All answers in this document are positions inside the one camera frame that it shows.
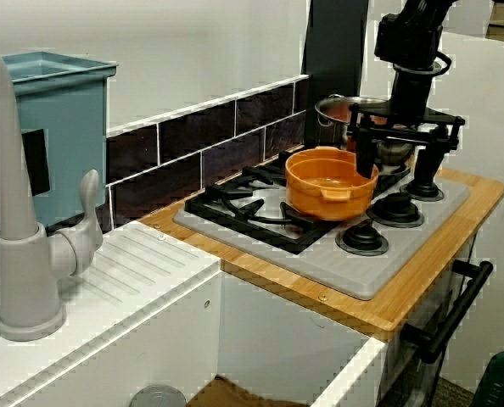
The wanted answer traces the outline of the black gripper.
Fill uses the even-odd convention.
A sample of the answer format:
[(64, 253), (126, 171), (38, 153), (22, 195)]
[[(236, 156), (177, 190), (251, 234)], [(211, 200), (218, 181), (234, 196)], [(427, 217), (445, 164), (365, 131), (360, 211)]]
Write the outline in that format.
[(442, 152), (458, 147), (465, 120), (427, 107), (432, 81), (431, 75), (397, 70), (389, 100), (351, 104), (349, 131), (361, 176), (372, 177), (378, 143), (411, 144), (426, 147), (417, 156), (415, 185), (433, 186)]

